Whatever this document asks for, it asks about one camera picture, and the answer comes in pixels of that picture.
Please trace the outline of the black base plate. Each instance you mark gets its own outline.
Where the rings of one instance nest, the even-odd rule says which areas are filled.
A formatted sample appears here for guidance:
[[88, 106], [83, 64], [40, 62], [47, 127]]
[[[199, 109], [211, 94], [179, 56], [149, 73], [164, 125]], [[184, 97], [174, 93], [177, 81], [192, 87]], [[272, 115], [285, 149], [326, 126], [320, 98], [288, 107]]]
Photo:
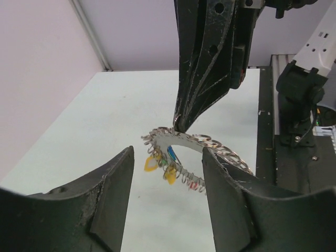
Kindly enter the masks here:
[[276, 75], [259, 67], [256, 175], [310, 193], [335, 185], [335, 127], [311, 126], [309, 109], [276, 93]]

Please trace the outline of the yellow tag key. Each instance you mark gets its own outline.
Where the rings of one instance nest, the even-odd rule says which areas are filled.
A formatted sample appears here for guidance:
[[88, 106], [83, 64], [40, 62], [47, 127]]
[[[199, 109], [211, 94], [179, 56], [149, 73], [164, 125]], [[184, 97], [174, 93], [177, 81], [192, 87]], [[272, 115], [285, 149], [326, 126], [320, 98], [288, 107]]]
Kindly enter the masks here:
[[169, 185], [173, 185], [176, 181], [176, 169], [171, 167], [167, 168], [163, 174], [163, 179], [168, 182]]

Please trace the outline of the red tag key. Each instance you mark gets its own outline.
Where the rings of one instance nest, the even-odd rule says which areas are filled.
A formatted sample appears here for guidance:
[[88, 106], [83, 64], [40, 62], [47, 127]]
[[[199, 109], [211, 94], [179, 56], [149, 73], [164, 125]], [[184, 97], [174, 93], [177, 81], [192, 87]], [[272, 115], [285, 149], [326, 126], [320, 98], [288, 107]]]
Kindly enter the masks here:
[[200, 185], [197, 182], [189, 181], [187, 186], [189, 190], [197, 191]]

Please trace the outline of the blue tag key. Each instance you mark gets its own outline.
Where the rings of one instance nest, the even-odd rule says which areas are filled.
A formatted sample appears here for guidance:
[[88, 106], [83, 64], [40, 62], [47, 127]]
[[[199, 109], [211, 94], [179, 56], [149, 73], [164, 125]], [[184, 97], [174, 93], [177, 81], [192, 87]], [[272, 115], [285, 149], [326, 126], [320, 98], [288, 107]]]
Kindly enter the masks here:
[[178, 159], [177, 155], [175, 154], [172, 146], [168, 146], [167, 153], [169, 154], [170, 158], [178, 165], [181, 165], [180, 160]]

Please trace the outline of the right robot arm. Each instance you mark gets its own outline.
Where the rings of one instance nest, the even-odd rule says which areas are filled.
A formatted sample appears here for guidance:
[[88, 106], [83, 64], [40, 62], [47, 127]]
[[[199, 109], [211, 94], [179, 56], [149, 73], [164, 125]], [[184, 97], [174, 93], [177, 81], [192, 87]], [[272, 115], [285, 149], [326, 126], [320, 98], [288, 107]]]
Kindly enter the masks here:
[[[265, 7], [276, 18], [312, 1], [175, 1], [179, 41], [179, 84], [173, 127], [186, 132], [209, 107], [242, 84], [248, 67], [256, 21]], [[311, 109], [322, 100], [323, 86], [335, 61], [335, 3], [307, 43], [286, 65], [276, 89], [285, 99], [280, 110], [281, 135], [302, 144], [299, 133]]]

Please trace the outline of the right aluminium frame post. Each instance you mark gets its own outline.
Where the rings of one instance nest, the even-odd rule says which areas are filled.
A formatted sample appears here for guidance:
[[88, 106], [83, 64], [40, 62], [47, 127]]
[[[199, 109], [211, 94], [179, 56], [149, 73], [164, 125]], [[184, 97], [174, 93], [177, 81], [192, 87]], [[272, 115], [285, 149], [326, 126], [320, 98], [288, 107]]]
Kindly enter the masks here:
[[98, 39], [98, 36], [96, 35], [93, 27], [91, 26], [90, 24], [90, 21], [85, 13], [85, 10], [81, 4], [81, 1], [79, 0], [69, 0], [69, 3], [71, 5], [71, 7], [73, 8], [83, 30], [85, 31], [86, 33], [86, 36], [87, 38], [89, 39], [90, 41], [90, 44], [102, 66], [102, 69], [104, 71], [109, 71], [109, 72], [112, 72], [113, 71], [113, 68], [112, 66], [110, 65], [107, 57], [106, 57], [106, 54], [103, 50], [103, 47]]

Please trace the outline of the yellow tag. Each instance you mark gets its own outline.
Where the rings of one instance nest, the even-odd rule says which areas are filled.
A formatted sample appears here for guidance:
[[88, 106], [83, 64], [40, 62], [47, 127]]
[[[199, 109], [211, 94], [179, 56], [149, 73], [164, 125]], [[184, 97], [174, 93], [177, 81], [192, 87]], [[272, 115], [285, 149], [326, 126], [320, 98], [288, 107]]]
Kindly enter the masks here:
[[158, 168], [158, 164], [157, 164], [157, 160], [156, 158], [149, 156], [144, 164], [144, 171], [145, 172], [152, 172], [155, 171]]

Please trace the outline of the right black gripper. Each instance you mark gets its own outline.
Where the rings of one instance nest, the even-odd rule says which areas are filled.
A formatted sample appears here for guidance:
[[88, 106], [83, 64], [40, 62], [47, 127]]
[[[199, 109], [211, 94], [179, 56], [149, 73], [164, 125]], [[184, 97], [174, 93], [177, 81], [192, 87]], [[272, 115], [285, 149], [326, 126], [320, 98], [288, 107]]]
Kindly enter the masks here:
[[260, 9], [236, 1], [174, 1], [179, 42], [175, 123], [193, 123], [239, 87]]

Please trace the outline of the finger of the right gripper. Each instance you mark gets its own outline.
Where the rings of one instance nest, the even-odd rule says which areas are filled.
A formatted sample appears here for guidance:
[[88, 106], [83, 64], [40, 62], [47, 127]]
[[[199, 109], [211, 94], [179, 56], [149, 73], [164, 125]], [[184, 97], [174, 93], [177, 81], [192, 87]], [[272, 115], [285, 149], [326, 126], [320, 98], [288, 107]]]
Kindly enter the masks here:
[[190, 66], [180, 63], [179, 88], [175, 107], [175, 130], [186, 132], [196, 119], [230, 89], [233, 27], [226, 35], [206, 38], [200, 51], [192, 56]]

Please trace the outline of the metal keyring disc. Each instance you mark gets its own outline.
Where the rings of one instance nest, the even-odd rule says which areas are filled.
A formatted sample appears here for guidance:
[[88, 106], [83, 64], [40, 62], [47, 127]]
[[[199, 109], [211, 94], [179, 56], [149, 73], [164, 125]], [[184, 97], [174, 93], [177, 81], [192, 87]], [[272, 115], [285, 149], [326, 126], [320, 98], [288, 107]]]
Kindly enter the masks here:
[[[202, 172], [202, 157], [204, 148], [208, 148], [222, 158], [226, 163], [231, 164], [244, 172], [253, 174], [247, 163], [233, 150], [224, 146], [219, 141], [204, 134], [187, 134], [175, 131], [173, 128], [158, 127], [151, 130], [147, 135], [141, 137], [144, 145], [148, 147], [147, 153], [156, 160], [165, 159], [169, 165], [165, 168], [158, 166], [164, 172], [169, 167], [176, 169], [176, 181], [186, 185], [189, 181], [199, 184], [196, 192], [206, 194], [205, 180]], [[172, 146], [175, 154], [181, 162], [176, 164], [167, 153], [168, 146]]]

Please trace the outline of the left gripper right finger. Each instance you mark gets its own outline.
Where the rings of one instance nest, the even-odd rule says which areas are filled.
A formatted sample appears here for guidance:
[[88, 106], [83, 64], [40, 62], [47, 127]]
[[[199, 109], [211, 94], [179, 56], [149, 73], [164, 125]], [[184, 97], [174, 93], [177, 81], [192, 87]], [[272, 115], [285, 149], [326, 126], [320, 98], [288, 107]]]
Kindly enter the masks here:
[[335, 251], [335, 187], [300, 194], [203, 149], [216, 251]]

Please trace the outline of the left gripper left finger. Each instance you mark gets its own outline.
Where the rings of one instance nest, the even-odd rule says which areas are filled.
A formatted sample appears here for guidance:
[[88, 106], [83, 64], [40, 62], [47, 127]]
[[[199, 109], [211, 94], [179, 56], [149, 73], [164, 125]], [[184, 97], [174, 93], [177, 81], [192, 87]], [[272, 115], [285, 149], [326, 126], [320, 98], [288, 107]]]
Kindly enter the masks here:
[[46, 194], [1, 190], [1, 251], [120, 251], [133, 171], [129, 146]]

